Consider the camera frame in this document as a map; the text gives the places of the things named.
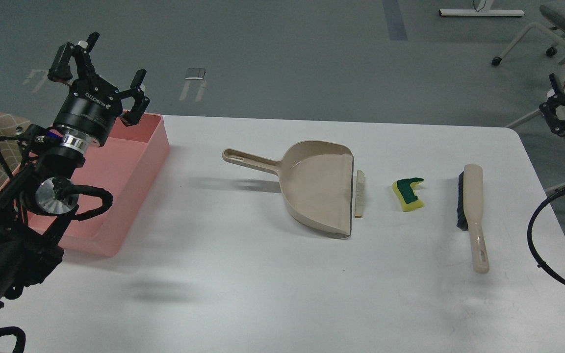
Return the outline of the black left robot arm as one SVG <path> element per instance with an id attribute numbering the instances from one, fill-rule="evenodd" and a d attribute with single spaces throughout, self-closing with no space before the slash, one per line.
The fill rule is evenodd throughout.
<path id="1" fill-rule="evenodd" d="M 0 190 L 0 308 L 23 290 L 43 283 L 62 262 L 58 245 L 73 221 L 107 212 L 112 194 L 99 187 L 72 183 L 90 147 L 103 147 L 116 121 L 137 125 L 150 99 L 144 94 L 147 71 L 138 70 L 130 87 L 119 90 L 97 72 L 90 58 L 99 33 L 57 51 L 47 78 L 69 86 L 53 124 L 31 124 L 14 135 L 0 136 L 0 164 L 7 183 Z M 22 353 L 26 334 L 20 327 L 0 328 L 13 336 L 13 351 Z"/>

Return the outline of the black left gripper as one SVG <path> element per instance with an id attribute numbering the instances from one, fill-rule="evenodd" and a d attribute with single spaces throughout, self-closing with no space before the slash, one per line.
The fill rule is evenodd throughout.
<path id="1" fill-rule="evenodd" d="M 97 75 L 91 61 L 90 53 L 94 48 L 100 33 L 91 33 L 87 40 L 76 45 L 67 42 L 61 45 L 48 71 L 48 79 L 52 82 L 69 82 L 73 78 L 70 62 L 76 62 L 77 77 L 70 83 L 69 94 L 53 122 L 62 134 L 65 129 L 77 130 L 90 136 L 91 141 L 98 147 L 106 144 L 117 116 L 121 114 L 121 103 L 124 99 L 133 98 L 130 110 L 121 115 L 125 126 L 138 125 L 145 113 L 150 99 L 144 93 L 143 81 L 147 70 L 139 69 L 132 79 L 128 90 L 118 91 L 118 88 L 105 79 L 99 79 L 92 85 Z"/>

